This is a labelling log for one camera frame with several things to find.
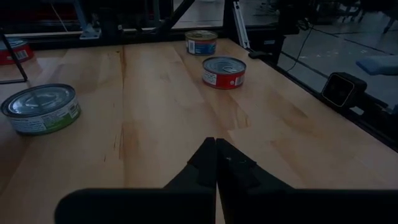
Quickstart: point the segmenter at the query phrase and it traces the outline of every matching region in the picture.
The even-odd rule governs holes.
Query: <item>black cable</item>
[[[301,45],[300,51],[298,52],[297,58],[296,58],[296,60],[295,60],[295,62],[294,62],[294,64],[293,64],[293,66],[292,66],[290,69],[286,70],[286,72],[289,72],[291,69],[293,69],[293,68],[296,66],[296,64],[297,64],[297,61],[298,61],[298,60],[299,60],[299,58],[300,58],[301,51],[303,50],[303,48],[304,48],[304,45],[305,45],[306,41],[307,41],[307,40],[308,40],[308,38],[310,37],[310,34],[311,34],[312,30],[313,30],[313,27],[314,27],[314,24],[311,26],[311,28],[310,28],[310,32],[308,32],[308,34],[307,34],[306,38],[304,39],[304,41],[303,41],[303,44]]]

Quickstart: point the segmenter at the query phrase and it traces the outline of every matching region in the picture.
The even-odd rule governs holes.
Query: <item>black metal frame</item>
[[[29,41],[30,47],[33,50],[50,50],[50,49],[69,49],[69,48],[79,48],[79,47],[97,47],[104,45],[125,45],[125,44],[141,44],[148,42],[170,42],[170,41],[179,41],[185,40],[185,32],[190,30],[195,30],[195,28],[191,29],[171,29],[175,25],[175,23],[181,18],[181,16],[187,11],[187,9],[192,5],[195,0],[184,0],[184,2],[180,5],[180,7],[175,11],[174,17],[166,20],[161,27],[154,29],[149,32],[138,32],[131,31],[125,32],[118,39],[105,39],[101,38],[98,40],[80,40],[79,34],[65,34],[65,35],[48,35],[48,36],[32,36],[25,37]],[[225,0],[224,4],[224,20],[222,27],[209,27],[207,30],[211,30],[216,32],[220,38],[229,38],[234,42],[239,44],[238,34],[236,31],[236,25],[233,16],[233,1],[238,0]],[[267,39],[270,36],[279,37],[287,34],[298,34],[299,30],[295,26],[292,26],[291,23],[288,22],[287,17],[291,15],[291,11],[287,11],[285,14],[281,12],[279,17],[279,26],[247,26],[248,36],[252,38],[259,39]],[[281,50],[282,43],[278,43],[280,46],[275,47],[275,50]],[[255,52],[262,49],[247,49],[248,52]],[[283,76],[294,82],[296,85],[303,88],[317,100],[329,106],[331,109],[344,116],[346,119],[350,120],[380,142],[383,142],[385,145],[389,146],[391,149],[398,152],[398,142],[395,139],[389,138],[381,131],[377,130],[373,125],[367,123],[365,120],[361,118],[360,115],[356,114],[351,110],[341,110],[339,108],[335,108],[329,101],[324,99],[321,94],[299,79],[293,77],[291,74],[283,70],[282,68],[277,66],[277,58],[279,57],[279,53],[277,52],[277,57],[274,59],[270,59],[270,57],[259,57],[264,63],[271,66],[273,69],[281,73]]]
[[[0,85],[26,82],[27,81],[27,75],[25,73],[25,70],[22,68],[21,63],[19,62],[17,56],[15,55],[14,51],[12,50],[12,47],[11,47],[10,43],[8,42],[6,36],[4,35],[4,31],[3,31],[2,27],[0,27],[0,39],[4,42],[4,45],[7,47],[8,52],[10,53],[13,61],[15,62],[15,65],[17,65],[18,70],[20,71],[20,73],[22,75],[22,79],[0,81]]]

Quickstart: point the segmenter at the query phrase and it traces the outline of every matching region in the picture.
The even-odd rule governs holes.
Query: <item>wooden table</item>
[[[29,83],[0,86],[0,100],[43,83],[75,87],[71,126],[15,134],[0,116],[0,222],[52,223],[61,197],[87,187],[162,187],[208,136],[225,138],[296,188],[396,189],[398,154],[240,46],[217,55],[247,63],[235,90],[204,85],[184,42],[36,52]],[[17,74],[0,67],[0,77]],[[218,222],[222,222],[218,210]]]

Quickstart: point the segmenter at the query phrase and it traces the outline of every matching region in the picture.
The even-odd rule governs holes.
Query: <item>tuna can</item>
[[[246,64],[232,57],[211,57],[203,62],[203,81],[214,88],[230,90],[243,84]]]
[[[207,30],[185,33],[187,51],[193,55],[213,55],[216,52],[217,34]]]
[[[26,40],[10,38],[8,39],[8,42],[20,62],[29,60],[34,56],[33,51],[30,49]],[[9,65],[13,63],[14,60],[12,59],[6,45],[3,41],[0,41],[0,65]]]
[[[71,86],[48,84],[10,96],[2,103],[1,111],[18,133],[41,135],[72,124],[81,110]]]

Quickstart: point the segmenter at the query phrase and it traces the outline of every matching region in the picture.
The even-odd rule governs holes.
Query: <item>cable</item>
[[[310,34],[311,34],[312,30],[313,30],[313,27],[314,27],[314,24],[311,26],[311,28],[309,28],[309,29],[310,29],[310,31],[308,32],[308,34],[307,34],[306,38],[305,38],[305,39],[304,39],[304,41],[303,41],[303,44],[301,45],[300,51],[298,52],[297,58],[296,58],[296,60],[295,60],[295,62],[294,62],[294,64],[293,64],[293,66],[292,66],[290,69],[286,70],[286,72],[289,72],[289,71],[291,71],[291,69],[293,69],[293,68],[296,66],[296,64],[297,64],[297,61],[298,61],[298,60],[299,60],[299,58],[300,58],[301,51],[303,50],[303,48],[304,48],[304,45],[305,45],[306,41],[307,41],[307,40],[308,40],[308,38],[310,37]]]
[[[58,19],[60,20],[60,22],[61,22],[63,28],[65,29],[65,31],[66,31],[66,32],[69,32],[68,29],[67,29],[67,27],[66,27],[65,24],[63,23],[63,21],[62,21],[60,15],[58,15],[57,10],[55,10],[53,4],[52,4],[52,3],[50,3],[50,4],[51,4],[51,7],[52,7],[52,10],[54,10],[55,15],[57,15],[57,17],[58,17]]]

